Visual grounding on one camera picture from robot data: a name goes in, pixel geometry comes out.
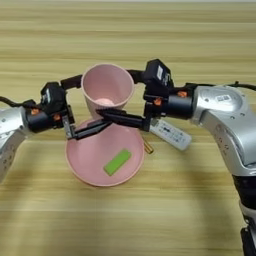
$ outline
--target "pink bowl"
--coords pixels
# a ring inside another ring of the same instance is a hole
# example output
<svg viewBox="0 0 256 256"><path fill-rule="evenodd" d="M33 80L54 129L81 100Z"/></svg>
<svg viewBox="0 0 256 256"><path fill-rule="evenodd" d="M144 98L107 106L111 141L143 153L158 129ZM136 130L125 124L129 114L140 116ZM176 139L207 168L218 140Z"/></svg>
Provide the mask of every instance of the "pink bowl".
<svg viewBox="0 0 256 256"><path fill-rule="evenodd" d="M82 123L84 128L90 121ZM131 158L112 176L103 167L122 149L131 152ZM100 134L80 141L69 140L66 147L68 163L73 173L93 186L115 186L131 179L144 161L144 142L137 129L112 124Z"/></svg>

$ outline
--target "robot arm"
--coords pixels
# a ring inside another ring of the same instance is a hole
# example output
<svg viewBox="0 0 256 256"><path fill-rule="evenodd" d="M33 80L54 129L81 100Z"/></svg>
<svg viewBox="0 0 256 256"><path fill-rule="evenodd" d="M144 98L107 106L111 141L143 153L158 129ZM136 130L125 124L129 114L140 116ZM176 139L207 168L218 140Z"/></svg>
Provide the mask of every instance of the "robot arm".
<svg viewBox="0 0 256 256"><path fill-rule="evenodd" d="M99 110L98 113L106 120L144 131L149 131L151 118L165 116L190 119L193 124L207 129L219 147L240 196L240 208L248 224L241 230L244 255L256 256L256 116L245 95L234 88L239 84L188 83L174 88L170 71L163 67L163 63L154 61L151 65L154 67L150 68L151 75L147 74L149 79L145 79L141 72L130 71L135 82L139 80L146 85L145 118L114 109ZM159 67L165 72L158 79ZM240 86L255 90L250 85Z"/></svg>

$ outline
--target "cup rim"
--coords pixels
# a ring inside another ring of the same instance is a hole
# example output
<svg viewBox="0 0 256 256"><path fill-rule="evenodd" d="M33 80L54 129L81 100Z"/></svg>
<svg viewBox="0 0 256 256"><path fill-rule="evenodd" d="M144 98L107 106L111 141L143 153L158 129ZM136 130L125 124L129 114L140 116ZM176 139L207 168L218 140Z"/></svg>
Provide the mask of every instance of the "cup rim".
<svg viewBox="0 0 256 256"><path fill-rule="evenodd" d="M130 95L127 97L127 99L124 100L124 101L122 101L122 102L120 102L120 103L118 103L118 104L115 104L114 106L111 106L112 108L120 107L120 106L126 104L126 103L131 99L131 97L133 96L133 93L134 93L134 90L135 90L135 84L134 84L134 81L133 81L133 79L132 79L132 76L129 74L129 72L128 72L126 69L124 69L124 68L122 68L121 66L118 66L118 65L116 65L116 64L113 64L113 63L99 63L99 64L95 64L95 65L93 65L93 66L87 68L86 71L83 73L82 79L81 79L81 88L82 88L83 94L84 94L84 96L85 96L87 99L89 99L91 102L93 102L94 104L98 104L94 99L92 99L92 98L86 93L86 91L85 91L85 89L84 89L84 86L83 86L83 81L84 81L84 78L85 78L86 74L87 74L91 69L96 68L96 67L98 67L98 66L103 66L103 65L110 65L110 66L114 66L114 67L117 67L117 68L119 68L119 69L122 69L122 70L129 76L129 79L131 80L131 83L133 84L133 86L132 86L132 91L131 91Z"/></svg>

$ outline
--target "black cable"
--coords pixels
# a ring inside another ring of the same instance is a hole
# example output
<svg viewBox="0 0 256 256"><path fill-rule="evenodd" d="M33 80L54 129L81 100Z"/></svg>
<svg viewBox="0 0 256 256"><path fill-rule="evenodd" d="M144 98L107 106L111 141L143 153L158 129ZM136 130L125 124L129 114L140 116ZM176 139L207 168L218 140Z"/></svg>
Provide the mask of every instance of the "black cable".
<svg viewBox="0 0 256 256"><path fill-rule="evenodd" d="M12 107L12 108L15 108L15 107L24 107L24 108L40 109L40 107L37 106L37 105L35 105L35 104L16 103L16 102L13 102L13 101L11 101L10 99L5 98L5 97L2 97L2 96L0 96L0 102L3 102L3 103L5 103L5 104L9 105L9 106Z"/></svg>
<svg viewBox="0 0 256 256"><path fill-rule="evenodd" d="M234 84L228 84L227 86L235 87L235 88L245 88L245 89L250 89L253 91L256 91L256 86L252 84L239 84L238 81L236 81Z"/></svg>

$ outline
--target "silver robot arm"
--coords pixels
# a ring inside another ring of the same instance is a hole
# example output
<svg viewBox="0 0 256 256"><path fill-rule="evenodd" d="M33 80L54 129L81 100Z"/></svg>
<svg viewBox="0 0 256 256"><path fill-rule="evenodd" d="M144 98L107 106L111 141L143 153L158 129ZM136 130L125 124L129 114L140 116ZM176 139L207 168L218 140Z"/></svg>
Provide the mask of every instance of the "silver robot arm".
<svg viewBox="0 0 256 256"><path fill-rule="evenodd" d="M0 109L0 183L12 165L19 145L32 132L29 130L25 109Z"/></svg>
<svg viewBox="0 0 256 256"><path fill-rule="evenodd" d="M241 230L245 256L256 255L256 115L245 95L232 87L198 87L191 122L214 137L240 195L247 228Z"/></svg>
<svg viewBox="0 0 256 256"><path fill-rule="evenodd" d="M190 120L214 137L240 196L240 208L248 226L241 230L245 256L256 256L256 115L239 84L215 86L186 83L174 87L171 72L160 60L148 62L145 71L129 70L135 83L144 83L144 117L125 111L98 110L116 124L149 131L152 118Z"/></svg>

